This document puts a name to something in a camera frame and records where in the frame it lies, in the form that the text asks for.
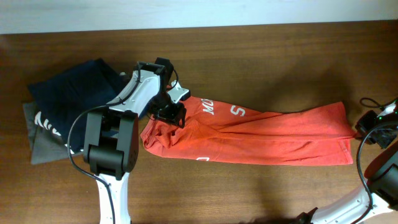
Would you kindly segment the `folded grey t-shirt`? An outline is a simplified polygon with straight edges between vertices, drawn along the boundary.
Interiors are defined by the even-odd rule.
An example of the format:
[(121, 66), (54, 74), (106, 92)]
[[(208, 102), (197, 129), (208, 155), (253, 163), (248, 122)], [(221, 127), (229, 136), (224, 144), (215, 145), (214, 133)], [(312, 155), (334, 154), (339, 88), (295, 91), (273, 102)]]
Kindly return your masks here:
[[(128, 77), (125, 73), (120, 73), (123, 77)], [(22, 105), (28, 131), (28, 140), (31, 154), (31, 164), (43, 164), (46, 162), (66, 159), (68, 157), (67, 144), (62, 139), (54, 136), (50, 131), (34, 123), (35, 113), (38, 107), (33, 100)]]

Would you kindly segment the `red orange t-shirt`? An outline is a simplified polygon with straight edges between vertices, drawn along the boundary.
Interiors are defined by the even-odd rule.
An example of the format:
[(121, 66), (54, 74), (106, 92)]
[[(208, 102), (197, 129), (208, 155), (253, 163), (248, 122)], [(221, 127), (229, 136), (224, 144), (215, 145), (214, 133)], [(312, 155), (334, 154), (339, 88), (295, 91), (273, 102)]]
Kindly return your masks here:
[(336, 166), (353, 163), (354, 138), (341, 102), (296, 113), (260, 112), (190, 97), (184, 128), (150, 120), (141, 133), (156, 156), (237, 164)]

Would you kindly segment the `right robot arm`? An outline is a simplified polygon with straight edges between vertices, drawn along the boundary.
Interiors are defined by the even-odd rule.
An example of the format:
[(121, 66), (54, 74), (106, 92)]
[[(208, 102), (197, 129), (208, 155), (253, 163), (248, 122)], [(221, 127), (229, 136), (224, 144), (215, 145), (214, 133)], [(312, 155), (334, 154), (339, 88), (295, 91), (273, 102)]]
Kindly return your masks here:
[[(397, 108), (387, 106), (380, 114), (368, 111), (356, 129), (363, 135), (356, 159), (361, 185), (330, 205), (301, 213), (294, 223), (361, 223), (397, 210)], [(361, 152), (369, 138), (384, 152), (363, 172)]]

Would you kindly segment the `folded navy blue t-shirt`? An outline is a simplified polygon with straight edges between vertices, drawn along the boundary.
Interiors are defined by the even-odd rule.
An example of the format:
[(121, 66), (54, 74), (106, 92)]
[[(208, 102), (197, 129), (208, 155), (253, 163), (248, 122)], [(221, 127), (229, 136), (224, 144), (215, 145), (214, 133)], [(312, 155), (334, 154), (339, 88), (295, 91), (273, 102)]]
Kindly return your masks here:
[(28, 90), (38, 107), (34, 123), (60, 137), (64, 144), (72, 132), (71, 153), (80, 152), (84, 145), (86, 116), (80, 119), (78, 116), (113, 100), (128, 80), (99, 58), (69, 68), (46, 81), (30, 84)]

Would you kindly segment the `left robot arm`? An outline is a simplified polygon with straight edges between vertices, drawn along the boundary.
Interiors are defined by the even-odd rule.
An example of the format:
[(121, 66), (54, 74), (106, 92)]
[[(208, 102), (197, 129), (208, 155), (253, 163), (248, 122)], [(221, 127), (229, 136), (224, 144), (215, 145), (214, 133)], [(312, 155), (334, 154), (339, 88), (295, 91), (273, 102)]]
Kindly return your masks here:
[(117, 97), (87, 113), (83, 159), (99, 191), (101, 223), (130, 223), (127, 206), (128, 179), (139, 152), (139, 117), (150, 113), (178, 128), (185, 126), (182, 88), (174, 66), (166, 58), (138, 62), (132, 78)]

